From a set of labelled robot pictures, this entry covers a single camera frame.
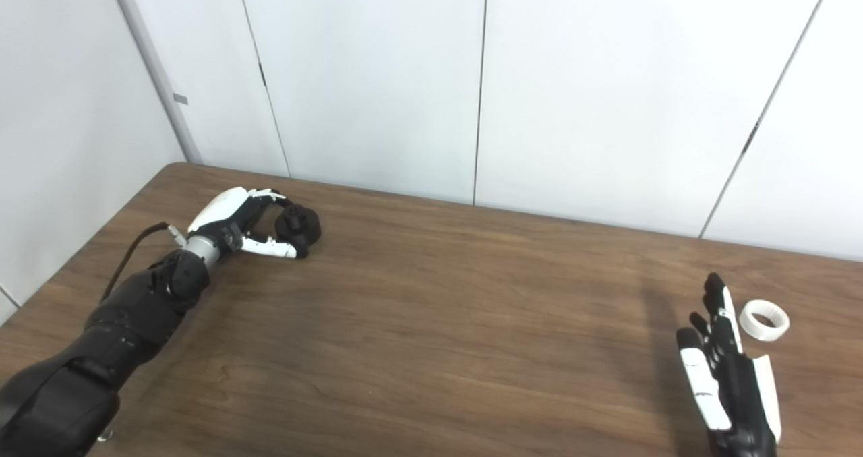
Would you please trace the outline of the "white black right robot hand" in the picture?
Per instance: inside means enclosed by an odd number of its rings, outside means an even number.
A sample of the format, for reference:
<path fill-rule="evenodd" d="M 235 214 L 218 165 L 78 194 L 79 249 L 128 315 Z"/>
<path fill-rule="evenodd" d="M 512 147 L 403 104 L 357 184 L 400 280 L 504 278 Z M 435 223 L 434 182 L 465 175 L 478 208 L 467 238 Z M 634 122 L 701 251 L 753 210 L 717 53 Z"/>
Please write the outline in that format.
<path fill-rule="evenodd" d="M 718 273 L 704 282 L 708 318 L 690 314 L 676 334 L 682 367 L 713 456 L 777 456 L 781 416 L 769 356 L 746 355 L 730 289 Z"/>

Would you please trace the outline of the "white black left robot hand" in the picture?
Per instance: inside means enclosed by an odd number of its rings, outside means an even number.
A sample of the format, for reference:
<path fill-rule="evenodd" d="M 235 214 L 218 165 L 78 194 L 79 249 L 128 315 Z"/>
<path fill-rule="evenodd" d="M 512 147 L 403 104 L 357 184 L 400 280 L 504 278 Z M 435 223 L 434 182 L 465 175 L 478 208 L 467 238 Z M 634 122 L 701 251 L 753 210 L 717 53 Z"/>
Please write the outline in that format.
<path fill-rule="evenodd" d="M 257 232 L 257 223 L 271 206 L 281 213 L 274 235 Z M 237 251 L 302 260 L 322 236 L 317 212 L 290 201 L 273 189 L 234 187 L 216 196 L 188 228 L 186 250 L 200 257 L 216 252 L 216 260 Z"/>

